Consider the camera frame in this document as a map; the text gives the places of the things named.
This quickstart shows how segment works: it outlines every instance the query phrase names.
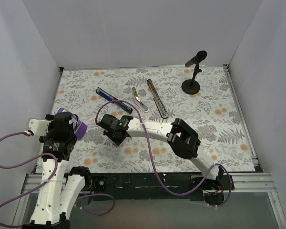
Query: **floral tablecloth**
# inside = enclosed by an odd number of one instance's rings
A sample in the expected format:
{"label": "floral tablecloth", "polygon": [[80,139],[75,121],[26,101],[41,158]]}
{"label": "floral tablecloth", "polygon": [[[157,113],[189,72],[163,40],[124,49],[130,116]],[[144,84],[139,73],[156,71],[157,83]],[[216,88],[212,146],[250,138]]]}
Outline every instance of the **floral tablecloth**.
{"label": "floral tablecloth", "polygon": [[[181,90],[182,82],[192,78],[193,69],[63,71],[52,113],[63,107],[77,114],[88,125],[85,136],[75,145],[68,170],[73,166],[87,166],[94,173],[153,171],[145,138],[127,138],[115,147],[110,139],[102,135],[103,129],[95,124],[95,115],[106,102],[95,93],[97,87],[134,103],[131,87],[135,86],[150,110],[148,113],[141,112],[143,119],[172,122],[181,118],[197,131],[204,151],[214,162],[224,165],[229,171],[254,171],[250,147],[223,68],[204,67],[202,70],[196,77],[201,86],[196,95],[187,95]],[[152,79],[169,113],[168,119],[160,117],[147,79]],[[118,118],[127,114],[115,104],[104,107],[101,113]],[[177,157],[167,143],[152,140],[151,144],[159,172],[198,171],[189,160]]]}

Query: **red wire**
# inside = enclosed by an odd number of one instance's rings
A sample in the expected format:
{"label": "red wire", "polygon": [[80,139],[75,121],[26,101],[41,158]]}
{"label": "red wire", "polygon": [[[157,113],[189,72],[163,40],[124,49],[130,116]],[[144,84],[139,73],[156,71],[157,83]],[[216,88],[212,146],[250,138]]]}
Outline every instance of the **red wire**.
{"label": "red wire", "polygon": [[225,188],[225,184],[223,184],[223,189],[222,189],[222,190],[221,190],[221,192],[220,192],[220,193],[218,193],[217,195],[222,194],[222,193],[224,192],[224,188]]}

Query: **purple object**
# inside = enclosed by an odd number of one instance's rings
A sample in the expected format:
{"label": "purple object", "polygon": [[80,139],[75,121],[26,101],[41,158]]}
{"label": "purple object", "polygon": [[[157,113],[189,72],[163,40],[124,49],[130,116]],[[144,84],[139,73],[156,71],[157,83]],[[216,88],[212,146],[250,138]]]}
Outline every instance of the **purple object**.
{"label": "purple object", "polygon": [[[66,110],[64,108],[59,108],[57,113],[61,113],[61,112],[70,112],[70,111],[68,111],[68,110]],[[79,119],[77,120],[77,117],[75,115],[72,115],[72,122],[73,122],[74,127],[76,127],[76,125],[77,125],[77,128],[74,129],[74,133],[75,133],[75,135],[77,137],[77,140],[81,140],[82,137],[84,137],[88,127],[81,120],[79,120]]]}

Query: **white wall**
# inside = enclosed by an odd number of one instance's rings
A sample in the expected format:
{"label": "white wall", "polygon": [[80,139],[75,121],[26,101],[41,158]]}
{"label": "white wall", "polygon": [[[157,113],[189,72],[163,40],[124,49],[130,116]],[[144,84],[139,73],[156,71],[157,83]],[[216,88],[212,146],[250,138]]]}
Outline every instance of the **white wall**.
{"label": "white wall", "polygon": [[286,0],[263,0],[230,64],[258,159],[286,216]]}
{"label": "white wall", "polygon": [[[21,0],[0,0],[0,137],[25,130],[29,117],[44,118],[59,69]],[[37,154],[38,137],[16,136],[0,145],[0,163],[14,165]],[[0,203],[20,193],[33,164],[0,169]],[[11,223],[18,202],[0,210]]]}
{"label": "white wall", "polygon": [[230,63],[261,0],[22,0],[59,67]]}

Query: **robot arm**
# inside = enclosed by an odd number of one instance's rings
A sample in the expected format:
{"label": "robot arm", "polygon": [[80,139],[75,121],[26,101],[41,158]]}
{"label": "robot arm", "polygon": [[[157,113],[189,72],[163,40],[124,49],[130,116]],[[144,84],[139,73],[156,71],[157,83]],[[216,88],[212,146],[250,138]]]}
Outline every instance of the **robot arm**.
{"label": "robot arm", "polygon": [[[213,161],[200,147],[198,133],[185,121],[176,118],[173,123],[144,122],[151,139],[167,142],[174,153],[190,160],[203,175],[206,174]],[[119,120],[116,117],[105,114],[97,123],[104,128],[104,135],[108,136],[116,145],[120,145],[126,137],[146,137],[142,124],[137,118],[124,115]],[[211,170],[207,179],[221,183],[223,171],[218,167]]]}
{"label": "robot arm", "polygon": [[47,115],[46,120],[31,119],[28,133],[39,135],[43,143],[42,153],[52,153],[58,160],[58,167],[51,180],[55,161],[43,156],[41,182],[47,181],[39,189],[35,210],[30,224],[24,224],[23,229],[70,228],[69,217],[80,191],[91,185],[91,174],[86,167],[73,167],[69,173],[66,186],[62,182],[69,163],[70,153],[77,141],[74,126],[69,112]]}

